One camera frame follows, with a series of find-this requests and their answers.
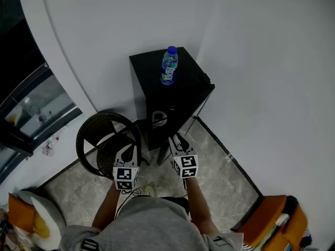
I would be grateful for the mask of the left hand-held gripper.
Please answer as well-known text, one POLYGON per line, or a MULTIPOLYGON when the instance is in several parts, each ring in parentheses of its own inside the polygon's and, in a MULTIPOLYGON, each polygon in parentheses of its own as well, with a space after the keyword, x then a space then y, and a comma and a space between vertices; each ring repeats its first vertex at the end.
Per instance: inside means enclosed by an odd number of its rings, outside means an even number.
POLYGON ((137 146, 128 144, 116 154, 113 163, 113 178, 117 190, 133 190, 139 176, 137 146))

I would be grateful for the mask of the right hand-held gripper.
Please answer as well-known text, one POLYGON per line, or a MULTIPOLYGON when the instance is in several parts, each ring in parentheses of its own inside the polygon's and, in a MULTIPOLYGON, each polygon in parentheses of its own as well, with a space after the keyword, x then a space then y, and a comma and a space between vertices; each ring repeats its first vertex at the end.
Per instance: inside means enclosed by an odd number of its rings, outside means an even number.
POLYGON ((177 133, 169 137, 169 146, 173 153, 173 169, 179 178, 193 178, 198 173, 198 155, 186 138, 177 133))

